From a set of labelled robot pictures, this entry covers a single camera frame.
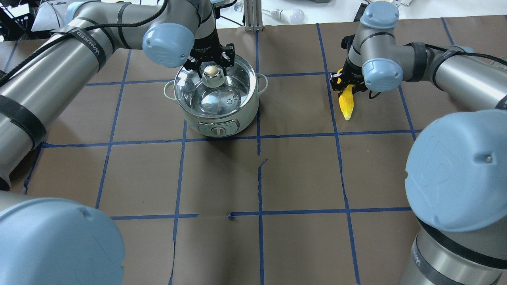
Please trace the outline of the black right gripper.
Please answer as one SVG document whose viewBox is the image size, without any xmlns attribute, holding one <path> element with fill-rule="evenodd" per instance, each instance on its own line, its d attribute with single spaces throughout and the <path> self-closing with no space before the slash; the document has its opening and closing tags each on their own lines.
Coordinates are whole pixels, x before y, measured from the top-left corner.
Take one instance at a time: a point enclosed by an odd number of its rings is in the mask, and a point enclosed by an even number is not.
<svg viewBox="0 0 507 285">
<path fill-rule="evenodd" d="M 343 82 L 337 83 L 337 79 L 342 79 Z M 330 85 L 334 91 L 341 95 L 346 89 L 346 84 L 353 84 L 353 94 L 364 92 L 368 90 L 366 87 L 362 69 L 346 59 L 343 67 L 337 72 L 330 74 Z"/>
</svg>

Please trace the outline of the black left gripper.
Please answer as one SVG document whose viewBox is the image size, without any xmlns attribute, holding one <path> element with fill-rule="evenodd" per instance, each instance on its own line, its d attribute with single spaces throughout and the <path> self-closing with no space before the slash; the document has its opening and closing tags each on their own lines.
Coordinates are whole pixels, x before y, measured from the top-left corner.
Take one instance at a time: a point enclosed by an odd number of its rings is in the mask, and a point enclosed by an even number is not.
<svg viewBox="0 0 507 285">
<path fill-rule="evenodd" d="M 203 76 L 203 63 L 215 63 L 221 67 L 223 76 L 230 75 L 231 67 L 235 65 L 235 45 L 229 43 L 223 46 L 218 36 L 196 38 L 183 68 Z"/>
</svg>

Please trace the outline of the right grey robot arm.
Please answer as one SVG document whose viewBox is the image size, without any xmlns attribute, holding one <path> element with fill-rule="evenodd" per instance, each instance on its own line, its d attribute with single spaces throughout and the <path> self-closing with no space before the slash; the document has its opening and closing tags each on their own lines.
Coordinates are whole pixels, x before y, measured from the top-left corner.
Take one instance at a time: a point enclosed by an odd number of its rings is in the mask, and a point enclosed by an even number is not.
<svg viewBox="0 0 507 285">
<path fill-rule="evenodd" d="M 395 42 L 395 4 L 371 2 L 329 81 L 344 119 L 353 95 L 428 81 L 470 108 L 416 138 L 404 188 L 420 231 L 400 285 L 496 285 L 506 273 L 506 61 L 471 48 Z"/>
</svg>

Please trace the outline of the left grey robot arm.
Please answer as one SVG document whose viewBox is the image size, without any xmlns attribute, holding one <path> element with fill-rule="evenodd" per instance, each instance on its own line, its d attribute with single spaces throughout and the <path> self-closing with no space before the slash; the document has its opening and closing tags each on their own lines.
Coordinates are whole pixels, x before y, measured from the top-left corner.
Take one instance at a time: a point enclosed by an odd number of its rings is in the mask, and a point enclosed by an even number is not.
<svg viewBox="0 0 507 285">
<path fill-rule="evenodd" d="M 120 285 L 125 249 L 115 222 L 68 199 L 9 193 L 10 174 L 119 48 L 165 67 L 234 63 L 219 42 L 215 0 L 161 5 L 82 0 L 65 26 L 1 78 L 1 284 Z"/>
</svg>

